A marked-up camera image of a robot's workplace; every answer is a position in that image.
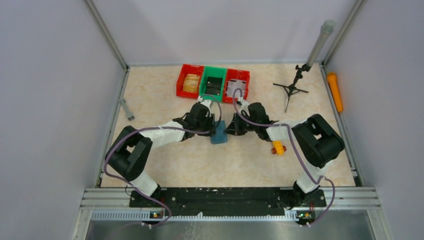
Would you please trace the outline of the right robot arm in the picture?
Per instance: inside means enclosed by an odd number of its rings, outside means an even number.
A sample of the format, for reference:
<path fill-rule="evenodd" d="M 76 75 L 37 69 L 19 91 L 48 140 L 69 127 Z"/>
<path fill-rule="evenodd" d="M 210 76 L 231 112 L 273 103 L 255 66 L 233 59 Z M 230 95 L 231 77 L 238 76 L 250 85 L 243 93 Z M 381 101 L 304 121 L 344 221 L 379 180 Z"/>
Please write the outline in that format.
<path fill-rule="evenodd" d="M 291 199 L 299 206 L 307 206 L 314 198 L 325 173 L 345 149 L 340 135 L 318 113 L 298 123 L 272 121 L 260 102 L 233 103 L 233 120 L 225 132 L 242 136 L 255 132 L 266 142 L 289 141 L 303 173 L 294 182 Z"/>

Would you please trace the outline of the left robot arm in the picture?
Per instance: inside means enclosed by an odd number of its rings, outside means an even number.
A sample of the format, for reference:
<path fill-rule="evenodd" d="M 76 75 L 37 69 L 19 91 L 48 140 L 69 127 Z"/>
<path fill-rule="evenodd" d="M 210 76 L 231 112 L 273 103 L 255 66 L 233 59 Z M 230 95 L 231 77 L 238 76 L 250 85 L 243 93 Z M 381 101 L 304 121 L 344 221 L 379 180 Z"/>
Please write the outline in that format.
<path fill-rule="evenodd" d="M 168 123 L 135 129 L 126 126 L 118 135 L 105 156 L 105 166 L 111 167 L 119 178 L 137 188 L 141 200 L 149 207 L 160 202 L 159 184 L 145 169 L 152 150 L 170 143 L 186 141 L 195 135 L 210 137 L 215 134 L 213 102 L 199 99 L 182 117 Z"/>

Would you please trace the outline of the teal card holder wallet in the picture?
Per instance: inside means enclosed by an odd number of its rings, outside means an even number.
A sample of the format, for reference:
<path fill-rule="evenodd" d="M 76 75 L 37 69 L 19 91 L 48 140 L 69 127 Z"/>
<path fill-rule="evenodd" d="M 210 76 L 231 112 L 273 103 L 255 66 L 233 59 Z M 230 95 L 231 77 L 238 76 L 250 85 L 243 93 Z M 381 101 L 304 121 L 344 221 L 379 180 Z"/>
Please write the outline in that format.
<path fill-rule="evenodd" d="M 226 130 L 226 123 L 225 123 L 224 120 L 222 120 L 216 128 L 215 134 L 210 137 L 210 143 L 213 144 L 213 145 L 227 143 L 228 142 L 228 136 L 225 133 L 225 130 Z"/>

